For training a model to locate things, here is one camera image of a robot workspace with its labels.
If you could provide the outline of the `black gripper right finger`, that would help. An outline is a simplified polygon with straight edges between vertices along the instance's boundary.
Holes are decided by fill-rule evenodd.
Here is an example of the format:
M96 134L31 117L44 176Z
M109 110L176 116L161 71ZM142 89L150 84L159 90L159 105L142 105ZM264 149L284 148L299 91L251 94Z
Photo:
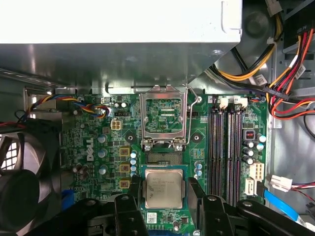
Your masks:
M314 231L253 200L236 206L206 195L199 182L188 178L188 208L203 236L313 236Z

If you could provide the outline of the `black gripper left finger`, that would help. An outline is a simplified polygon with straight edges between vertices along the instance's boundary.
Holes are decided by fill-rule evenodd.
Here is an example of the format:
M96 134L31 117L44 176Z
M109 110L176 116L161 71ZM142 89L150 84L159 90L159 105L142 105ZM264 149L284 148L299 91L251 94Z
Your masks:
M147 236L142 213L142 180L131 178L126 194L116 194L106 203L83 199L28 232L28 236Z

